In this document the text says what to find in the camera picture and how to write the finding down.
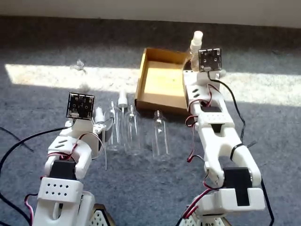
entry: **plastic bottle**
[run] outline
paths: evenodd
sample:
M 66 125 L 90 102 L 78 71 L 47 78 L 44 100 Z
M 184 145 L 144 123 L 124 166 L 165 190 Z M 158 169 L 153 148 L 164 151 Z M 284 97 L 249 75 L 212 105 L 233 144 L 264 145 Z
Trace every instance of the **plastic bottle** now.
M 140 120 L 139 113 L 130 105 L 123 121 L 125 151 L 129 155 L 138 155 L 143 150 Z
M 202 47 L 202 39 L 203 33 L 201 31 L 195 31 L 190 43 L 190 65 L 191 69 L 195 72 L 199 72 L 198 50 Z
M 166 161 L 170 159 L 166 122 L 161 111 L 155 111 L 152 153 L 156 160 Z
M 116 107 L 116 104 L 111 101 L 111 108 L 104 113 L 106 120 L 113 118 L 112 134 L 107 143 L 107 150 L 118 151 L 123 149 L 121 126 L 122 112 Z

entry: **black wire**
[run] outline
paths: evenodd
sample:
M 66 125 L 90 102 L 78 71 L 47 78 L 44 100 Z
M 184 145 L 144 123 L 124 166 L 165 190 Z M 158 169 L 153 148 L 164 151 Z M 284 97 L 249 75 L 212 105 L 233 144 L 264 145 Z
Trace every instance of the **black wire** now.
M 0 130 L 12 135 L 16 140 L 20 141 L 21 139 L 19 137 L 17 137 L 15 134 L 13 134 L 12 132 L 10 132 L 9 130 L 7 130 L 6 128 L 0 126 Z M 34 152 L 33 149 L 31 149 L 27 144 L 22 144 L 24 145 L 24 147 L 26 147 L 29 151 Z
M 265 189 L 265 185 L 264 185 L 264 182 L 263 182 L 262 178 L 261 178 L 261 187 L 262 187 L 262 190 L 263 190 L 263 195 L 264 195 L 265 202 L 267 203 L 267 206 L 268 206 L 269 216 L 271 217 L 271 222 L 270 222 L 269 226 L 272 226 L 274 221 L 275 221 L 274 214 L 273 214 L 273 211 L 272 211 L 272 208 L 271 208 L 271 204 L 269 203 L 269 197 L 268 197 L 268 194 L 267 194 L 267 190 Z
M 76 120 L 73 120 L 73 123 L 71 126 L 69 127 L 61 127 L 61 128 L 56 128 L 56 129 L 50 129 L 50 130 L 46 130 L 40 133 L 36 133 L 33 134 L 29 137 L 24 138 L 23 140 L 20 140 L 18 143 L 14 144 L 6 153 L 5 155 L 2 157 L 1 161 L 0 161 L 0 176 L 1 176 L 1 170 L 3 168 L 3 164 L 5 162 L 5 160 L 8 158 L 8 156 L 13 152 L 13 150 L 15 150 L 19 145 L 23 144 L 25 141 L 30 140 L 32 138 L 47 134 L 47 133 L 52 133 L 52 132 L 56 132 L 56 131 L 61 131 L 63 129 L 68 129 L 70 127 L 72 127 L 74 125 Z M 23 210 L 21 210 L 19 207 L 17 207 L 16 205 L 14 205 L 11 201 L 9 201 L 7 198 L 5 198 L 2 193 L 0 192 L 0 199 L 3 200 L 7 205 L 9 205 L 11 208 L 13 208 L 14 210 L 16 210 L 18 213 L 20 213 L 25 220 L 27 221 L 27 223 L 30 225 L 30 218 L 26 215 L 26 213 L 24 213 Z
M 0 221 L 0 225 L 3 225 L 3 226 L 10 226 L 10 225 L 4 223 L 3 221 Z
M 179 226 L 182 220 L 183 220 L 183 218 L 180 217 L 180 219 L 178 220 L 178 222 L 177 222 L 177 224 L 175 226 Z
M 237 103 L 236 103 L 236 99 L 235 99 L 235 96 L 234 96 L 232 90 L 229 88 L 229 86 L 227 86 L 227 85 L 226 85 L 225 83 L 223 83 L 222 81 L 216 80 L 216 79 L 211 79 L 211 78 L 210 78 L 209 72 L 207 72 L 207 75 L 208 75 L 208 79 L 209 79 L 210 81 L 213 81 L 213 82 L 217 82 L 217 83 L 219 83 L 219 84 L 222 84 L 222 85 L 223 85 L 224 87 L 226 87 L 227 90 L 230 92 L 230 94 L 231 94 L 231 96 L 232 96 L 232 99 L 233 99 L 233 103 L 234 103 L 235 109 L 236 109 L 236 111 L 237 111 L 237 114 L 238 114 L 238 116 L 240 117 L 240 119 L 241 119 L 241 121 L 242 121 L 242 123 L 243 123 L 243 127 L 242 127 L 241 133 L 240 133 L 240 140 L 241 140 L 241 142 L 243 143 L 243 142 L 244 142 L 244 132 L 245 132 L 245 127 L 246 127 L 246 121 L 244 120 L 243 116 L 240 114 L 240 111 L 239 111 L 239 109 L 238 109 L 238 106 L 237 106 Z

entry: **carpet floor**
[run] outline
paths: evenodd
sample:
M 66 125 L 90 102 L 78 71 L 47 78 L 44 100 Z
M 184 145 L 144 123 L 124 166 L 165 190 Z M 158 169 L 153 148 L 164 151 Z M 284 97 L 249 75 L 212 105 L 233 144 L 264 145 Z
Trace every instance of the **carpet floor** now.
M 246 120 L 245 143 L 265 179 L 276 226 L 298 225 L 301 217 L 301 30 L 222 24 L 0 17 L 0 126 L 19 137 L 64 125 L 69 91 L 96 97 L 108 108 L 125 89 L 133 102 L 145 47 L 186 51 L 194 30 L 204 33 L 203 47 L 221 47 L 222 78 L 237 97 Z M 81 59 L 85 70 L 70 66 Z M 231 97 L 222 89 L 240 131 Z M 151 158 L 152 119 L 143 117 L 145 150 L 140 156 L 108 153 L 94 160 L 82 180 L 84 189 L 103 203 L 118 226 L 173 226 L 187 204 L 204 190 L 203 163 L 186 158 L 191 130 L 184 119 L 167 116 L 173 158 Z M 0 157 L 16 142 L 0 131 Z M 58 133 L 17 148 L 1 172 L 0 190 L 24 211 L 27 193 L 39 190 L 47 148 Z M 203 154 L 195 135 L 197 152 Z M 223 166 L 231 165 L 221 158 Z M 30 203 L 35 207 L 36 199 Z M 0 202 L 0 220 L 26 222 Z M 234 226 L 269 225 L 268 211 L 231 214 Z

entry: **open cardboard box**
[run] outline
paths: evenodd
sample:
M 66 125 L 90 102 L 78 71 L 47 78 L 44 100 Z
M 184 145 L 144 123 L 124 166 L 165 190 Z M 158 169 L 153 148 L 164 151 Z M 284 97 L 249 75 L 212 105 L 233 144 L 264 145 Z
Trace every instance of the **open cardboard box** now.
M 163 49 L 144 50 L 135 95 L 138 110 L 188 115 L 182 78 L 186 56 Z

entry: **robotic arm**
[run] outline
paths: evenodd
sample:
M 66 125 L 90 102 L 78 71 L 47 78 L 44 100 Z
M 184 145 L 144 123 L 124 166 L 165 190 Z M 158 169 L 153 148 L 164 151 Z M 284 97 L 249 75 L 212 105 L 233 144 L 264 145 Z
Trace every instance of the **robotic arm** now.
M 262 189 L 257 187 L 261 173 L 235 130 L 219 92 L 220 84 L 216 82 L 221 72 L 221 50 L 199 50 L 198 55 L 200 71 L 184 70 L 183 83 L 188 111 L 194 116 L 195 129 L 205 151 L 204 171 L 219 189 L 196 197 L 184 214 L 193 211 L 189 221 L 194 220 L 196 225 L 220 226 L 227 213 L 263 210 L 265 202 Z M 202 104 L 209 99 L 210 103 Z M 220 156 L 229 157 L 236 167 L 222 169 Z M 189 221 L 182 220 L 179 225 L 187 225 Z
M 69 94 L 67 117 L 73 123 L 67 121 L 68 128 L 48 148 L 34 226 L 114 225 L 105 209 L 97 207 L 94 196 L 83 191 L 78 181 L 104 149 L 105 135 L 110 136 L 104 122 L 92 122 L 93 103 L 94 96 Z

